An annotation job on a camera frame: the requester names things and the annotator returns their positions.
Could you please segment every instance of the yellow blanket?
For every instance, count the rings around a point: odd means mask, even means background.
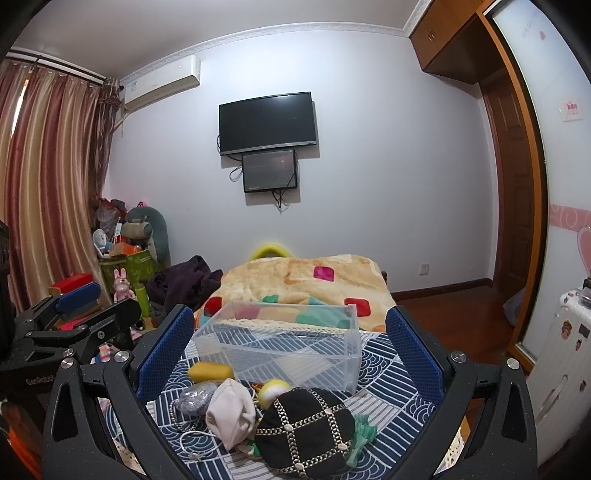
[[[233,268],[214,297],[229,301],[274,301],[357,305],[359,326],[384,331],[386,312],[395,305],[378,264],[357,255],[313,258],[260,258]],[[204,313],[207,315],[206,303]]]

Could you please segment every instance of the wooden cabinet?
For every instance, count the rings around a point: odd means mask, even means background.
[[[427,10],[426,17],[428,17],[428,23],[433,32],[433,41],[438,50],[441,50],[463,25],[449,9],[445,0],[435,0]]]
[[[444,2],[449,11],[460,22],[460,26],[470,20],[470,17],[474,15],[474,12],[482,3],[481,0],[444,0]]]
[[[417,25],[410,40],[413,42],[414,51],[417,52],[418,62],[424,70],[439,51],[427,21],[422,21]]]
[[[411,35],[421,68],[475,83],[502,67],[476,10],[482,0],[434,0]]]

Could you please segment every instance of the pink wall border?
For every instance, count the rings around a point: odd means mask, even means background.
[[[578,232],[582,227],[591,226],[591,212],[564,205],[550,205],[550,225]]]

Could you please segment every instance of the blue padding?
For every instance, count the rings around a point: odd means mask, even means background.
[[[193,335],[195,318],[183,308],[138,371],[135,394],[142,403],[156,400]]]
[[[386,333],[419,395],[438,406],[444,396],[443,372],[396,307],[386,315]]]
[[[69,314],[100,297],[100,285],[92,282],[83,287],[64,293],[56,303],[57,313]]]

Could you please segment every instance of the wooden door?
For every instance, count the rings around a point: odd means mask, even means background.
[[[505,72],[483,86],[495,141],[499,238],[493,286],[507,295],[525,287],[534,235],[531,152],[515,90]]]

